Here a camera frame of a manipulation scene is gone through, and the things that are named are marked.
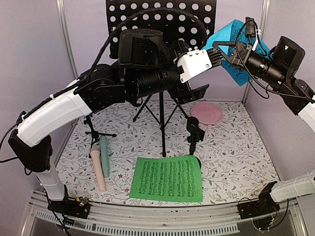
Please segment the blue paper sheet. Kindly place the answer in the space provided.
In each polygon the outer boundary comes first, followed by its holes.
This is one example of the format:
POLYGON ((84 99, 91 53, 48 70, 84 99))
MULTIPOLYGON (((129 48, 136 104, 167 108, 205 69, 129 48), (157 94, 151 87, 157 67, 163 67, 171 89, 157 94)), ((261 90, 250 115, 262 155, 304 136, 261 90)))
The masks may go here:
MULTIPOLYGON (((208 40, 206 45, 204 46, 203 49, 209 50, 213 48, 213 42, 215 41, 233 41, 235 42, 235 39, 237 37, 237 34, 240 30, 240 28, 243 26, 243 22, 239 20, 233 20, 220 30, 218 30, 216 33, 211 35, 208 40)), ((244 42, 248 44, 248 39, 245 37, 245 28, 242 30, 240 36, 239 36, 239 41, 244 42)), ((267 45, 260 39, 262 47, 266 50, 267 54, 270 49, 267 47, 267 45)), ((258 44, 257 49, 255 50, 256 52, 260 54, 264 54, 264 51, 261 47, 261 45, 258 44)), ((233 53, 233 48, 229 47, 229 49, 224 49, 225 53, 228 53, 229 56, 233 53)), ((221 66, 229 73, 229 75, 233 78, 233 80, 238 84, 238 86, 243 86, 248 82, 248 77, 249 74, 247 71, 241 72, 240 70, 232 67, 225 59, 223 60, 221 66)))

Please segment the black round base mic stand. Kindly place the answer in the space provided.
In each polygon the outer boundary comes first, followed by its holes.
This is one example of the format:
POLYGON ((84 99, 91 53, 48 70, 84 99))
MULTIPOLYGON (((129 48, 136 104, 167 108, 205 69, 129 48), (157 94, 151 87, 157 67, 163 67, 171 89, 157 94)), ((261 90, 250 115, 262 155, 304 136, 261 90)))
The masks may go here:
POLYGON ((199 127, 199 120, 195 117, 189 117, 187 119, 186 129, 190 133, 187 137, 189 143, 189 155, 194 156, 196 144, 199 141, 203 141, 205 131, 199 127))

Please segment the black music stand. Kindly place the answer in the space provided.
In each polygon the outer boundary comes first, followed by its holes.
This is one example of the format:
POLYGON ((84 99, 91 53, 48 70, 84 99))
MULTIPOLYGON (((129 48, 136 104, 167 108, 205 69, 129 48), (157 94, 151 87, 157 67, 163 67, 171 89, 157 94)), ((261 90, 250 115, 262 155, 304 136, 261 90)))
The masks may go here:
POLYGON ((116 60, 106 94, 110 101, 133 106, 158 94, 158 121, 164 130, 163 95, 180 82, 169 47, 183 40, 189 48, 202 50, 213 29, 200 17, 213 18, 215 13, 193 9, 190 0, 109 0, 106 7, 110 58, 116 60))

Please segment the green paper sheet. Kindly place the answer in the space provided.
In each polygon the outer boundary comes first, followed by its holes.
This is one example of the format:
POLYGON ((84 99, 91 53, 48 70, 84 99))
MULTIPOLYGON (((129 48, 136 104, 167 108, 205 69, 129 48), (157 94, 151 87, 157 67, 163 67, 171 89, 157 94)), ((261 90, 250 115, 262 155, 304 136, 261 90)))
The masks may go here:
POLYGON ((162 202, 203 202, 198 159, 192 155, 137 158, 129 197, 162 202))

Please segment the mint green toy microphone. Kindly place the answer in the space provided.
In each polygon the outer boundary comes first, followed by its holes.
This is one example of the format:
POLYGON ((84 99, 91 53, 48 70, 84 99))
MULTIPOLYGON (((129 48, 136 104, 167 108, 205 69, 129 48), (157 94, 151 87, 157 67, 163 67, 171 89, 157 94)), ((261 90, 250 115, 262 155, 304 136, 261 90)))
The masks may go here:
POLYGON ((106 138, 106 136, 102 135, 99 138, 99 147, 100 147, 101 166, 102 166, 103 176, 110 177, 108 139, 106 138))

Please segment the black shock mount tripod stand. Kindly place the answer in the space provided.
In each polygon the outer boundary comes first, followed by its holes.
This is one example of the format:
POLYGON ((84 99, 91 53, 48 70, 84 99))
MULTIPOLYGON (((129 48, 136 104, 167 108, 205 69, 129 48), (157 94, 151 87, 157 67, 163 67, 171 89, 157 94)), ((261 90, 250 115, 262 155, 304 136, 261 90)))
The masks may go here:
POLYGON ((90 132, 88 132, 88 131, 85 132, 85 134, 91 135, 91 137, 92 137, 90 150, 92 150, 93 145, 99 141, 101 136, 108 136, 108 137, 116 137, 117 136, 116 134, 101 133, 101 132, 94 130, 91 117, 92 117, 92 115, 87 115, 87 116, 85 116, 85 119, 83 121, 83 123, 87 124, 90 128, 90 132))

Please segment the beige toy microphone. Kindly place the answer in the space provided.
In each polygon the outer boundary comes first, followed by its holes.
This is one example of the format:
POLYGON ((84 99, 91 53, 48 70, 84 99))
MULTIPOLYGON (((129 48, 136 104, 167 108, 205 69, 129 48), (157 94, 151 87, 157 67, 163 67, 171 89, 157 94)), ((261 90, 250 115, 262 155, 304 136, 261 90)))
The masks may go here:
POLYGON ((100 163, 100 150, 93 147, 90 152, 90 156, 93 161, 94 172, 97 180, 98 189, 100 192, 106 191, 105 179, 102 172, 102 167, 100 163))

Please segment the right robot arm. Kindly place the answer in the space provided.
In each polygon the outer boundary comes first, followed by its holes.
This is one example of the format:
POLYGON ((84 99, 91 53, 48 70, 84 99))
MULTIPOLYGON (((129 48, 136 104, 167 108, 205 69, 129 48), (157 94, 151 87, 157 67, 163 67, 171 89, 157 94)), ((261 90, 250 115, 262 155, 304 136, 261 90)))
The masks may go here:
MULTIPOLYGON (((266 82, 273 94, 279 95, 286 106, 306 123, 311 130, 315 128, 315 92, 308 84, 296 79, 295 74, 305 56, 305 50, 291 39, 282 36, 268 57, 256 52, 253 45, 243 42, 215 41, 220 46, 232 46, 232 56, 222 53, 228 63, 240 71, 247 71, 254 81, 266 82)), ((268 183, 254 202, 254 210, 265 214, 279 210, 279 202, 290 198, 302 197, 315 192, 315 172, 292 178, 287 181, 268 183)))

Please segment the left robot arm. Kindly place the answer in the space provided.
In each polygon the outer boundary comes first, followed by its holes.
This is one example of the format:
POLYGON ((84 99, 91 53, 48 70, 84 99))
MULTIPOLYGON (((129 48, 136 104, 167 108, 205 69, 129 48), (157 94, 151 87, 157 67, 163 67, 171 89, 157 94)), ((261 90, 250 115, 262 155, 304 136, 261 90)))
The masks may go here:
POLYGON ((50 134, 61 126, 81 117, 89 117, 105 108, 137 100, 158 92, 168 91, 179 105, 204 96, 207 87, 192 90, 175 67, 176 60, 187 49, 186 43, 167 26, 141 24, 126 29, 143 15, 172 14, 185 16, 200 32, 198 48, 206 45, 204 24, 192 13, 176 8, 148 8, 137 11, 116 25, 105 45, 117 37, 117 62, 101 64, 97 55, 89 70, 63 90, 52 94, 29 112, 22 112, 4 138, 24 167, 35 173, 44 187, 48 200, 62 213, 70 213, 73 202, 62 184, 50 158, 53 152, 50 134))

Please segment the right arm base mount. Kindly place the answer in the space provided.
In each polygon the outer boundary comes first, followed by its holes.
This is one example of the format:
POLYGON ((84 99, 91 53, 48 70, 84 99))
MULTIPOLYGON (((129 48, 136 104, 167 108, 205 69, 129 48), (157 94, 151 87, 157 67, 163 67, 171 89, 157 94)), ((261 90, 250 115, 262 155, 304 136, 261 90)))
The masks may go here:
POLYGON ((237 204, 237 209, 242 220, 269 214, 265 218, 259 218, 252 222, 256 229, 268 231, 278 217, 280 206, 278 203, 268 203, 267 200, 252 201, 249 198, 242 198, 237 204))

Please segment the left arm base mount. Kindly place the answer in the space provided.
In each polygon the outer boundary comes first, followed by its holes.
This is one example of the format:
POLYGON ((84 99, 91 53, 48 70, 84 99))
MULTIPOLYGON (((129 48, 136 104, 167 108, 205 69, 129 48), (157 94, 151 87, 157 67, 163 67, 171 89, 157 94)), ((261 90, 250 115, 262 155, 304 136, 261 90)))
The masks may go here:
POLYGON ((48 209, 62 216, 71 216, 81 219, 88 219, 91 204, 81 200, 64 199, 62 201, 48 201, 48 209))

